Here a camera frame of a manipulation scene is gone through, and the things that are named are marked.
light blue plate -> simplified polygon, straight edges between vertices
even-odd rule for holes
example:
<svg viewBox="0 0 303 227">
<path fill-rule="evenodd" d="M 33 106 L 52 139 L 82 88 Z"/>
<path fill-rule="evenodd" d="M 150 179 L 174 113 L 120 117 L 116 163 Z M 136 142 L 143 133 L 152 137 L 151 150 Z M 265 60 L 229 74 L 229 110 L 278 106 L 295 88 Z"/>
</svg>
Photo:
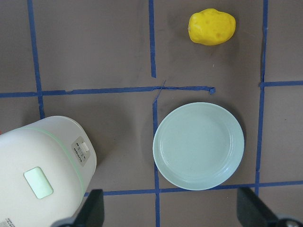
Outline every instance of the light blue plate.
<svg viewBox="0 0 303 227">
<path fill-rule="evenodd" d="M 205 190 L 226 181 L 238 168 L 244 136 L 236 118 L 211 103 L 190 103 L 165 117 L 153 141 L 162 175 L 188 190 Z"/>
</svg>

white switch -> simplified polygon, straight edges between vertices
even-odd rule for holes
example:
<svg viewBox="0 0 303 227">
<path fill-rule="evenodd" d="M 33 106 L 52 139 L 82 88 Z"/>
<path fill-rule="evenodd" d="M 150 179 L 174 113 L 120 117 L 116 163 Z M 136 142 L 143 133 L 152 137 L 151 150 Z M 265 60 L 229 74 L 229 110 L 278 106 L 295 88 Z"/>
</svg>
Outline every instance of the white switch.
<svg viewBox="0 0 303 227">
<path fill-rule="evenodd" d="M 81 147 L 82 147 L 84 153 L 87 153 L 89 151 L 89 148 L 85 142 L 81 143 Z"/>
</svg>

white rice cooker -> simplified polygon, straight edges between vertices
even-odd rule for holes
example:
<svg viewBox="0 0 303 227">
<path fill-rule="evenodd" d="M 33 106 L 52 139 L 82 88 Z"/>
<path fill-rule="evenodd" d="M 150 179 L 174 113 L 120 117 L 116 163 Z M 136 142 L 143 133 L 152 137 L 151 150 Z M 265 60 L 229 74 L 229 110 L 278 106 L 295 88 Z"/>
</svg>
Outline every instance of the white rice cooker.
<svg viewBox="0 0 303 227">
<path fill-rule="evenodd" d="M 50 227 L 71 217 L 96 163 L 85 131 L 68 117 L 0 135 L 0 227 Z"/>
</svg>

round plate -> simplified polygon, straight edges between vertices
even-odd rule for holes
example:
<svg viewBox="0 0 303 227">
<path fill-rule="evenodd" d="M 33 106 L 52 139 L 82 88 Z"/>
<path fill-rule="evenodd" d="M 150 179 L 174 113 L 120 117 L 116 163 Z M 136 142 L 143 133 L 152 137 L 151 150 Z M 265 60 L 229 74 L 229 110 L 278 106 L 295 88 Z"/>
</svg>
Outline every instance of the round plate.
<svg viewBox="0 0 303 227">
<path fill-rule="evenodd" d="M 205 190 L 226 181 L 238 168 L 244 136 L 236 118 L 211 103 L 190 103 L 165 117 L 153 141 L 162 175 L 188 190 Z"/>
</svg>

label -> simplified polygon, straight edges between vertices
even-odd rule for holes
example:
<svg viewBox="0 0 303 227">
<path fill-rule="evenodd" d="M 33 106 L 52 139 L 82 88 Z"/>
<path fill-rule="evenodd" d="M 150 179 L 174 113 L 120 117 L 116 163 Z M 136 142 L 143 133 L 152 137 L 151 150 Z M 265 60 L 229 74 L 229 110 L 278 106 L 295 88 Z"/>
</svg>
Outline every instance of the label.
<svg viewBox="0 0 303 227">
<path fill-rule="evenodd" d="M 85 145 L 84 139 L 81 136 L 77 138 L 77 140 L 72 143 L 71 148 L 80 165 L 84 166 L 86 161 L 90 157 L 90 151 L 86 150 L 87 146 Z"/>
<path fill-rule="evenodd" d="M 6 218 L 4 221 L 0 222 L 0 227 L 16 227 L 10 218 Z"/>
</svg>

